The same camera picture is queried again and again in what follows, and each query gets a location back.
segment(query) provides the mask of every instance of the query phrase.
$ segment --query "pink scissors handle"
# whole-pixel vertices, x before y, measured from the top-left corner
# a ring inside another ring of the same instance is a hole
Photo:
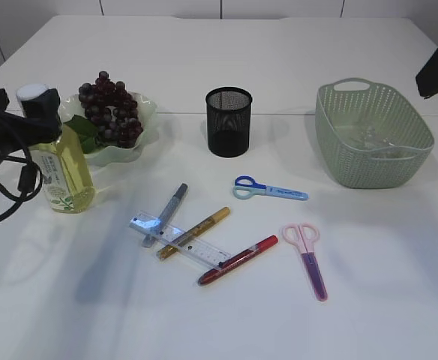
[[[312,237],[306,235],[305,229],[312,231]],[[294,235],[291,238],[289,230],[293,230]],[[319,240],[319,229],[310,223],[290,223],[282,228],[282,236],[284,240],[298,248],[301,254],[314,252],[314,242]]]

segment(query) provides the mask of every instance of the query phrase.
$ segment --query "pink scissors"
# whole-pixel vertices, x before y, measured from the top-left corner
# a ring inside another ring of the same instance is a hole
[[[312,237],[307,237],[305,229],[312,230]],[[294,236],[289,236],[289,230],[293,230]],[[301,254],[302,262],[309,275],[310,282],[320,302],[327,300],[326,287],[324,286],[323,276],[317,265],[316,255],[314,254],[314,242],[319,240],[319,230],[309,223],[290,223],[282,228],[282,236],[291,245],[294,245]]]

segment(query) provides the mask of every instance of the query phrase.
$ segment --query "scissors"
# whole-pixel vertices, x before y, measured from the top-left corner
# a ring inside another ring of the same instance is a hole
[[[311,237],[306,236],[305,229],[312,230]],[[289,230],[293,231],[293,237],[289,235]],[[326,287],[324,286],[323,276],[317,265],[316,255],[314,254],[314,242],[319,240],[319,230],[309,223],[290,223],[282,228],[282,236],[291,245],[294,245],[301,254],[302,262],[309,275],[310,282],[320,302],[327,300]]]
[[[294,200],[307,200],[309,195],[300,191],[283,189],[281,187],[268,186],[257,183],[250,176],[239,176],[234,181],[232,193],[240,200],[250,199],[254,195],[266,195],[268,197],[283,197]]]

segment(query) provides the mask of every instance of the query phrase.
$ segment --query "basket handle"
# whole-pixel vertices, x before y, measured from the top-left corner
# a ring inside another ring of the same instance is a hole
[[[332,88],[334,89],[334,91],[336,92],[342,92],[342,91],[351,91],[351,90],[337,90],[336,86],[337,85],[341,85],[341,84],[347,84],[347,83],[363,83],[366,85],[369,85],[367,88],[362,89],[362,90],[353,90],[355,92],[366,92],[367,90],[369,90],[369,88],[373,85],[375,85],[374,82],[371,82],[369,80],[366,79],[362,79],[361,77],[349,77],[347,79],[342,79],[336,82],[333,82],[332,84],[330,84],[330,86],[332,86]]]
[[[405,160],[412,160],[413,158],[416,158],[420,154],[423,154],[425,151],[421,150],[419,148],[410,148],[409,146],[395,146],[395,151],[405,151],[408,153],[413,153],[411,156],[408,157],[375,157],[375,155],[382,154],[383,152],[390,152],[391,148],[378,148],[377,150],[374,150],[370,152],[369,160],[371,161],[405,161]]]

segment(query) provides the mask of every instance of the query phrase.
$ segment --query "gray marker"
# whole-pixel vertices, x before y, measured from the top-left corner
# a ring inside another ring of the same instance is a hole
[[[157,225],[156,230],[160,232],[164,227],[166,227],[167,223],[169,222],[170,218],[173,216],[174,211],[179,207],[181,204],[181,200],[186,194],[186,190],[188,189],[188,186],[186,184],[181,184],[179,186],[179,189],[175,192],[174,196],[169,200],[164,210],[159,215],[160,223]],[[151,235],[147,235],[144,240],[142,240],[142,246],[144,248],[150,248],[154,243],[156,242],[156,238]]]

